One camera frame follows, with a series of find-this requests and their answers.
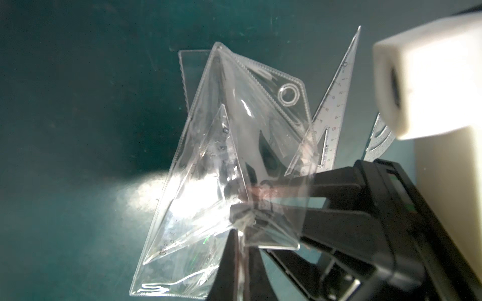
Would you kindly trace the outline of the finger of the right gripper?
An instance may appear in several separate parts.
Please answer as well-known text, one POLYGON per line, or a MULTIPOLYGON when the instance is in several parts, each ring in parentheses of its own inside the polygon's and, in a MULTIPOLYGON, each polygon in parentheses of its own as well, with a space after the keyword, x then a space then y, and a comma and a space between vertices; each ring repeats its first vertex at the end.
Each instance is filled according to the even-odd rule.
POLYGON ((229 220, 247 241, 298 241, 307 209, 277 203, 238 203, 229 220))
POLYGON ((248 187, 254 199, 327 198, 328 190, 314 176, 263 180, 248 187))

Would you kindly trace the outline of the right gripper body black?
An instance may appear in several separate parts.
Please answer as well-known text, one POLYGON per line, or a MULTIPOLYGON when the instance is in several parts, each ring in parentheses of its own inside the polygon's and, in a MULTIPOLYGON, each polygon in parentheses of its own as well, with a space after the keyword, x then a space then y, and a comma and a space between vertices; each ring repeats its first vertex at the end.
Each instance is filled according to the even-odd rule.
POLYGON ((306 300, 480 300, 481 282, 400 164, 378 159, 319 173, 301 241, 310 263, 267 252, 306 300))

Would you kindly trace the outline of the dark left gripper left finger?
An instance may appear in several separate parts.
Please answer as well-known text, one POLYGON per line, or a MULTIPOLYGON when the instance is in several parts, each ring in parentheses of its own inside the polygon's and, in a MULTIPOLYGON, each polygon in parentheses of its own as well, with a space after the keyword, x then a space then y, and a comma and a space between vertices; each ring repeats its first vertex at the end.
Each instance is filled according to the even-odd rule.
POLYGON ((238 231, 229 231, 218 272, 207 301, 238 300, 238 281, 240 272, 240 247, 238 231))

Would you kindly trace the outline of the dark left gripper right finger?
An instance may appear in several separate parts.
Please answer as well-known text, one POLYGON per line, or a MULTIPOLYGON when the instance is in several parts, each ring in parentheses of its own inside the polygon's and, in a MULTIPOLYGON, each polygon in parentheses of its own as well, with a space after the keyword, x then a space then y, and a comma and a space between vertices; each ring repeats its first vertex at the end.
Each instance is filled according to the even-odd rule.
POLYGON ((248 248, 248 274, 246 280, 246 300, 275 301, 278 300, 258 248, 248 248))

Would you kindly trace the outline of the clear triangle set square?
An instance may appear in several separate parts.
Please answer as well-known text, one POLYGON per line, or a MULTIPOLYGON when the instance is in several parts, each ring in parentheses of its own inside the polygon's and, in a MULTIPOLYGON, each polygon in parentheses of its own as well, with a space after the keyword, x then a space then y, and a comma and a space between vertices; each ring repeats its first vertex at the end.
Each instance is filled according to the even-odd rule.
POLYGON ((333 169, 338 150, 346 103, 350 91, 356 51, 361 26, 357 28, 336 72, 312 117, 313 138, 317 142, 318 155, 304 158, 300 146, 292 159, 286 176, 307 176, 309 173, 322 173, 333 169))

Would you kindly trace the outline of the clear plastic ruler pouch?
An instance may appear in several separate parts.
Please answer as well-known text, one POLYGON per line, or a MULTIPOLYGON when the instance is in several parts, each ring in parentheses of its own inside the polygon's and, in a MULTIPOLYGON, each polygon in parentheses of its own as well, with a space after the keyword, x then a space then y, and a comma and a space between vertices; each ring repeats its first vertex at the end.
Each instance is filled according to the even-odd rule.
POLYGON ((206 298, 229 234, 298 250, 317 158, 304 83, 215 43, 130 295, 206 298))

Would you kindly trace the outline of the clear plastic protractor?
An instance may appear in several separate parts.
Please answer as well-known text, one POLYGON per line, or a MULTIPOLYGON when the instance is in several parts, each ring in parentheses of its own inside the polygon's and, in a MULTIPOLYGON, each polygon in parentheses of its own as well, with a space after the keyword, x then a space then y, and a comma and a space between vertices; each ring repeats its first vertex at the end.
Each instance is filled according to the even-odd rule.
POLYGON ((381 115, 377 114, 362 159, 364 161, 373 162, 380 158, 392 145, 394 140, 395 135, 383 121, 381 115))

